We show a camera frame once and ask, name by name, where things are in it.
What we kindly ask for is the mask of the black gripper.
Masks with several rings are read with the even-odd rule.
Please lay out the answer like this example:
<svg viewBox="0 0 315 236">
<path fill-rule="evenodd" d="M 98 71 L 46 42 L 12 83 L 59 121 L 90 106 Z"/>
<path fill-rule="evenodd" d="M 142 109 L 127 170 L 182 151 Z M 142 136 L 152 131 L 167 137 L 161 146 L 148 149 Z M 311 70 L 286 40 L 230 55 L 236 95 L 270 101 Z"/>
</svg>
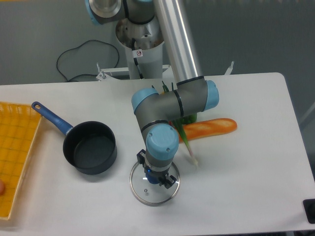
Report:
<svg viewBox="0 0 315 236">
<path fill-rule="evenodd" d="M 137 162 L 143 167 L 146 178 L 151 184 L 159 184 L 165 188 L 170 188 L 177 181 L 173 175 L 169 175 L 170 165 L 162 167 L 162 169 L 150 167 L 149 162 L 146 160 L 146 151 L 144 149 L 137 153 Z"/>
</svg>

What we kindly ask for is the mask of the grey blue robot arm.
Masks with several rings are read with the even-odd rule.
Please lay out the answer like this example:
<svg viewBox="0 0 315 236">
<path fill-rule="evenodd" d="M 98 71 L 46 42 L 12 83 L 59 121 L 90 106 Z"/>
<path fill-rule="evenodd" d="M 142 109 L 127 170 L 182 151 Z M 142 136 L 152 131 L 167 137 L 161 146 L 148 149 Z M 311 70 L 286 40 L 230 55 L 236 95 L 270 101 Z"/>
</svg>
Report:
<svg viewBox="0 0 315 236">
<path fill-rule="evenodd" d="M 154 88 L 136 92 L 131 99 L 146 150 L 137 156 L 147 180 L 170 188 L 176 178 L 169 174 L 179 138 L 169 122 L 217 106 L 219 92 L 200 69 L 181 0 L 88 0 L 91 20 L 97 25 L 116 21 L 116 37 L 133 52 L 136 76 L 148 77 L 139 65 L 138 51 L 165 45 L 176 81 L 173 91 L 159 94 Z"/>
</svg>

